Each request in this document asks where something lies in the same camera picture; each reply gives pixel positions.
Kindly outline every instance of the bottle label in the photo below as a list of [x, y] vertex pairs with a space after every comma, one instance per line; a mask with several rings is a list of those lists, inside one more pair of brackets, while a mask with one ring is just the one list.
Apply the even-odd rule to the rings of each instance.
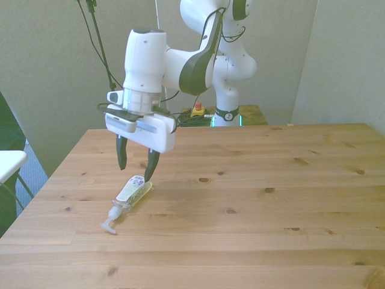
[[120, 202], [126, 202], [139, 188], [137, 185], [127, 183], [116, 199]]

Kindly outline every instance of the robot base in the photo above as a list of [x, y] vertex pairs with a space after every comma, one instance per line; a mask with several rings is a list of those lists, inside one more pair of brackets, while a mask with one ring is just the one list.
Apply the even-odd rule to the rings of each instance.
[[215, 113], [210, 126], [242, 126], [242, 116], [239, 114], [233, 120], [226, 121]]

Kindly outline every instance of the pump dispenser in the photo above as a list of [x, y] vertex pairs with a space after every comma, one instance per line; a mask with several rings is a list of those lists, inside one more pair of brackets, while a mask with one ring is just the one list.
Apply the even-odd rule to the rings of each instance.
[[117, 195], [116, 199], [112, 201], [114, 206], [108, 212], [108, 219], [100, 224], [102, 228], [112, 234], [116, 234], [116, 231], [109, 226], [109, 223], [116, 220], [124, 209], [130, 211], [151, 188], [151, 181], [144, 182], [143, 176], [133, 176]]

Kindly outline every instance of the chair leg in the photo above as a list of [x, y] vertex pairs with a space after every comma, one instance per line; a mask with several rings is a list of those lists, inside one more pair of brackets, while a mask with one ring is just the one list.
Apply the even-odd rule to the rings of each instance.
[[21, 201], [19, 200], [18, 197], [16, 197], [16, 192], [12, 192], [12, 190], [9, 188], [9, 186], [7, 186], [6, 184], [4, 184], [3, 182], [0, 182], [0, 186], [3, 186], [5, 188], [6, 191], [9, 192], [9, 194], [11, 195], [11, 197], [16, 200], [16, 202], [19, 204], [19, 206], [21, 207], [22, 210], [24, 210], [24, 207], [21, 203]]
[[28, 186], [26, 185], [26, 183], [24, 182], [24, 180], [22, 179], [22, 177], [17, 174], [17, 178], [19, 179], [19, 181], [22, 183], [23, 187], [25, 188], [25, 190], [28, 192], [29, 196], [33, 199], [34, 198], [34, 194], [32, 194], [31, 190], [28, 188]]

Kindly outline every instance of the wooden table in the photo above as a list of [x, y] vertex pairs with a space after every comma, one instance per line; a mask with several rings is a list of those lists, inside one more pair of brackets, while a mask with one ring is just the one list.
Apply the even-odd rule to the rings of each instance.
[[146, 166], [87, 131], [0, 239], [0, 288], [385, 288], [385, 140], [367, 125], [179, 128], [153, 190], [99, 223]]

